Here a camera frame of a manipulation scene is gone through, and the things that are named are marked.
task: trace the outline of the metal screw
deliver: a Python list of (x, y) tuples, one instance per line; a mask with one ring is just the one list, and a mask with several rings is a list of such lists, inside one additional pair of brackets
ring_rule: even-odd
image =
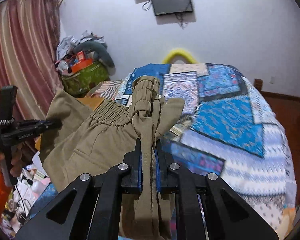
[(80, 175), (80, 180), (86, 181), (90, 178), (90, 175), (88, 173), (83, 173)]
[(126, 170), (128, 168), (128, 164), (126, 163), (121, 163), (119, 164), (118, 168), (122, 171)]
[(180, 168), (180, 165), (178, 163), (171, 163), (170, 164), (170, 169), (172, 170), (177, 170)]
[(218, 175), (212, 172), (208, 174), (208, 178), (211, 180), (216, 180), (218, 178)]

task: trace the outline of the flat screen monitor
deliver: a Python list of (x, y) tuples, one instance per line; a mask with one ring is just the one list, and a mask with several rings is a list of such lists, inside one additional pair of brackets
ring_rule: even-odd
[(191, 0), (151, 0), (154, 14), (192, 12)]

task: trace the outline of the blue patterned blanket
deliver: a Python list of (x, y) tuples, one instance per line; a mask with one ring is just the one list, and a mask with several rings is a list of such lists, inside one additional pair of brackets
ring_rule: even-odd
[(181, 119), (164, 135), (163, 150), (192, 172), (215, 172), (275, 230), (284, 207), (294, 207), (296, 182), (284, 128), (268, 103), (235, 67), (149, 64), (134, 69), (115, 100), (132, 102), (132, 82), (160, 79), (160, 94), (183, 98)]

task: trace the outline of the pile of clutter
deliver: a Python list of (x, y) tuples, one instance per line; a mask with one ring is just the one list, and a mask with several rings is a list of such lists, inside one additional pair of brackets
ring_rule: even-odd
[(103, 37), (85, 31), (81, 39), (65, 37), (57, 47), (56, 71), (62, 76), (70, 76), (86, 68), (95, 61), (107, 67), (114, 67)]
[(58, 194), (42, 167), (39, 152), (32, 162), (22, 169), (16, 184), (18, 190), (10, 194), (2, 214), (0, 228), (10, 238)]

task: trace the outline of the wooden floor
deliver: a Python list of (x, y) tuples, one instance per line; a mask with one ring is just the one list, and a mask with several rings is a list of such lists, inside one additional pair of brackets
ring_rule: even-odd
[(287, 99), (265, 97), (277, 120), (286, 130), (289, 147), (291, 150), (295, 177), (297, 182), (297, 199), (300, 199), (300, 103)]

